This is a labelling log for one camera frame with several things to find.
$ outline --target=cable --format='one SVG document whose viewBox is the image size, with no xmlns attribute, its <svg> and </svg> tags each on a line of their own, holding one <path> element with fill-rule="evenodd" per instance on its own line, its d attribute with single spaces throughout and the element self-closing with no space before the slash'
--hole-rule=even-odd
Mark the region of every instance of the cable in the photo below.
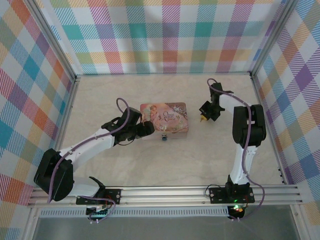
<svg viewBox="0 0 320 240">
<path fill-rule="evenodd" d="M 222 187 L 221 187 L 221 186 L 219 186 L 219 185 L 217 185 L 217 184 L 210 184 L 210 185 L 209 185 L 209 186 L 207 186 L 207 187 L 206 187 L 206 189 L 204 190 L 204 195 L 206 195 L 208 198 L 210 198 L 210 196 L 209 196 L 209 195 L 207 195 L 207 190 L 208 190 L 208 188 L 209 188 L 210 186 L 217 186 L 217 187 L 219 187 L 219 188 L 221 188 L 221 189 L 222 189 Z"/>
<path fill-rule="evenodd" d="M 245 165 L 245 161 L 246 161 L 246 154 L 247 154 L 247 148 L 248 148 L 248 145 L 249 145 L 249 139 L 250 139 L 250 134 L 251 134 L 251 122 L 252 122 L 252 114 L 251 114 L 251 109 L 250 109 L 250 106 L 245 102 L 243 101 L 242 99 L 240 99 L 239 97 L 237 96 L 234 96 L 228 92 L 225 92 L 225 91 L 220 91 L 220 90 L 217 90 L 215 89 L 214 87 L 212 87 L 209 83 L 210 80 L 214 80 L 216 83 L 217 81 L 213 78 L 209 78 L 206 83 L 208 84 L 209 88 L 211 88 L 213 91 L 217 92 L 217 93 L 220 93 L 220 94 L 225 94 L 231 98 L 234 98 L 236 99 L 238 102 L 240 102 L 241 104 L 243 104 L 244 106 L 246 106 L 246 108 L 248 109 L 248 132 L 247 132 L 247 136 L 246 136 L 246 140 L 245 140 L 245 145 L 244 145 L 244 148 L 243 148 L 243 153 L 242 153 L 242 161 L 241 161 L 241 167 L 242 167 L 242 170 L 244 172 L 244 174 L 246 175 L 246 178 L 248 179 L 248 181 L 250 183 L 252 183 L 253 185 L 257 185 L 259 188 L 261 188 L 262 190 L 262 198 L 261 198 L 261 201 L 260 203 L 258 204 L 258 206 L 247 216 L 244 216 L 242 218 L 243 219 L 247 219 L 248 217 L 250 217 L 252 214 L 254 214 L 256 211 L 258 211 L 262 205 L 262 203 L 264 202 L 265 200 L 265 196 L 266 196 L 266 191 L 264 189 L 264 187 L 256 182 L 254 182 L 253 180 L 251 180 L 251 178 L 249 177 L 249 174 L 246 170 L 246 165 Z"/>
<path fill-rule="evenodd" d="M 51 201 L 52 201 L 52 193 L 53 193 L 53 188 L 54 188 L 54 179 L 55 179 L 55 176 L 56 176 L 56 173 L 57 173 L 57 170 L 58 170 L 58 167 L 59 165 L 61 164 L 61 162 L 70 154 L 70 152 L 74 152 L 77 148 L 81 147 L 82 145 L 92 141 L 92 140 L 96 140 L 96 139 L 99 139 L 99 138 L 103 138 L 105 136 L 108 136 L 108 135 L 111 135 L 111 134 L 114 134 L 115 132 L 121 130 L 127 123 L 128 123 L 128 120 L 129 120 L 129 116 L 130 116 L 130 109 L 129 109 L 129 105 L 128 103 L 121 97 L 118 97 L 116 99 L 116 105 L 117 107 L 119 108 L 120 112 L 123 113 L 123 111 L 121 110 L 121 108 L 119 107 L 119 103 L 118 101 L 121 100 L 122 102 L 124 102 L 125 106 L 126 106 L 126 109 L 127 109 L 127 115 L 126 115 L 126 119 L 124 121 L 124 123 L 118 127 L 117 129 L 115 130 L 112 130 L 110 132 L 107 132 L 105 134 L 101 134 L 101 135 L 98 135 L 98 136 L 93 136 L 93 137 L 90 137 L 82 142 L 80 142 L 78 145 L 76 145 L 75 147 L 73 147 L 70 151 L 68 151 L 67 153 L 65 153 L 61 158 L 60 160 L 56 163 L 54 169 L 53 169 L 53 172 L 52 172 L 52 175 L 51 175 L 51 179 L 50 179 L 50 186 L 49 186 L 49 194 L 48 194 L 48 200 L 47 200 L 47 203 L 49 204 Z"/>
<path fill-rule="evenodd" d="M 80 196 L 82 198 L 85 198 L 85 199 L 90 199 L 90 200 L 101 200 L 101 201 L 108 201 L 108 202 L 111 202 L 113 204 L 113 208 L 108 211 L 107 215 L 104 216 L 103 218 L 101 218 L 100 220 L 96 220 L 95 222 L 98 224 L 99 222 L 105 220 L 107 217 L 109 217 L 116 209 L 116 202 L 113 201 L 111 198 L 99 198 L 99 197 L 91 197 L 91 196 Z M 91 216 L 92 214 L 89 215 L 89 220 L 90 220 L 90 223 L 93 223 L 94 221 L 91 219 Z"/>
<path fill-rule="evenodd" d="M 135 139 L 133 139 L 131 142 L 129 142 L 129 143 L 127 143 L 127 144 L 120 144 L 120 143 L 118 143 L 118 145 L 120 145 L 120 146 L 128 146 L 128 145 L 132 144 L 132 143 L 134 142 L 134 140 L 135 140 Z"/>
</svg>

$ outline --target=purple cable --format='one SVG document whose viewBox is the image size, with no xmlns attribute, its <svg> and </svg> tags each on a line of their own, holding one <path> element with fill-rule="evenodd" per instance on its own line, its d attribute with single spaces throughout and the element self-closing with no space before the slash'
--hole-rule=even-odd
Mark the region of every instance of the purple cable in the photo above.
<svg viewBox="0 0 320 240">
<path fill-rule="evenodd" d="M 240 102 L 241 104 L 243 104 L 244 106 L 246 106 L 246 108 L 248 109 L 248 116 L 249 116 L 249 117 L 248 117 L 248 118 L 249 118 L 249 119 L 248 119 L 248 133 L 247 133 L 246 140 L 245 140 L 245 144 L 244 144 L 244 148 L 243 148 L 241 167 L 242 167 L 242 170 L 243 170 L 244 174 L 246 175 L 246 178 L 248 179 L 248 181 L 249 181 L 250 183 L 252 183 L 253 185 L 257 185 L 258 187 L 261 188 L 261 190 L 262 190 L 262 198 L 261 198 L 261 201 L 260 201 L 260 203 L 258 204 L 258 206 L 257 206 L 249 215 L 244 216 L 244 217 L 242 218 L 242 220 L 244 220 L 244 219 L 247 219 L 247 218 L 250 217 L 253 213 L 255 213 L 256 211 L 259 210 L 259 208 L 261 207 L 262 203 L 263 203 L 264 200 L 265 200 L 265 195 L 266 195 L 266 192 L 265 192 L 264 187 L 261 186 L 260 184 L 258 184 L 258 183 L 256 183 L 256 182 L 254 182 L 254 181 L 251 180 L 251 178 L 249 177 L 249 174 L 248 174 L 248 172 L 247 172 L 247 170 L 246 170 L 246 165 L 245 165 L 247 148 L 248 148 L 248 145 L 249 145 L 249 139 L 250 139 L 250 134 L 251 134 L 251 122 L 252 122 L 251 109 L 250 109 L 250 106 L 249 106 L 245 101 L 243 101 L 242 99 L 240 99 L 239 97 L 234 96 L 234 95 L 232 95 L 232 94 L 230 94 L 230 93 L 228 93 L 228 92 L 225 92 L 225 91 L 217 90 L 217 89 L 215 89 L 214 87 L 212 87 L 212 86 L 210 85 L 210 83 L 209 83 L 210 80 L 213 80 L 213 81 L 215 81 L 216 83 L 217 83 L 217 81 L 214 80 L 213 78 L 209 78 L 209 79 L 206 81 L 206 83 L 209 85 L 209 87 L 210 87 L 213 91 L 215 91 L 215 92 L 217 92 L 217 93 L 220 93 L 220 94 L 225 94 L 225 95 L 227 95 L 227 96 L 229 96 L 229 97 L 231 97 L 231 98 L 236 99 L 238 102 Z"/>
<path fill-rule="evenodd" d="M 113 201 L 112 199 L 110 198 L 99 198 L 99 197 L 91 197 L 91 196 L 80 196 L 82 198 L 85 198 L 85 199 L 90 199 L 90 200 L 101 200 L 101 201 L 108 201 L 108 202 L 111 202 L 113 204 L 113 207 L 110 211 L 108 211 L 107 215 L 104 216 L 103 218 L 101 218 L 100 220 L 96 220 L 96 223 L 98 224 L 99 222 L 105 220 L 107 217 L 109 217 L 116 209 L 116 202 Z M 91 223 L 93 223 L 94 221 L 91 219 L 91 215 L 89 215 L 89 219 L 91 221 Z"/>
<path fill-rule="evenodd" d="M 74 152 L 77 148 L 81 147 L 82 145 L 92 141 L 92 140 L 96 140 L 96 139 L 99 139 L 99 138 L 103 138 L 105 136 L 108 136 L 108 135 L 111 135 L 111 134 L 114 134 L 115 132 L 121 130 L 128 122 L 129 120 L 129 116 L 130 116 L 130 111 L 129 111 L 129 105 L 128 103 L 121 97 L 118 97 L 116 99 L 116 105 L 118 106 L 120 112 L 123 113 L 123 111 L 121 110 L 121 108 L 119 107 L 119 103 L 118 101 L 121 100 L 122 102 L 124 102 L 125 106 L 126 106 L 126 109 L 127 109 L 127 115 L 126 115 L 126 119 L 124 121 L 124 123 L 118 127 L 117 129 L 113 130 L 113 131 L 110 131 L 110 132 L 107 132 L 105 134 L 101 134 L 101 135 L 98 135 L 98 136 L 93 136 L 93 137 L 90 137 L 82 142 L 80 142 L 78 145 L 76 145 L 75 147 L 73 147 L 70 151 Z M 47 200 L 47 203 L 49 204 L 52 200 L 52 192 L 53 192 L 53 188 L 54 188 L 54 179 L 55 179 L 55 176 L 56 176 L 56 173 L 57 173 L 57 170 L 58 170 L 58 167 L 59 165 L 61 164 L 61 162 L 69 155 L 69 151 L 64 154 L 60 160 L 56 163 L 54 169 L 53 169 L 53 172 L 52 172 L 52 176 L 51 176 L 51 179 L 50 179 L 50 187 L 49 187 L 49 194 L 48 194 L 48 200 Z"/>
</svg>

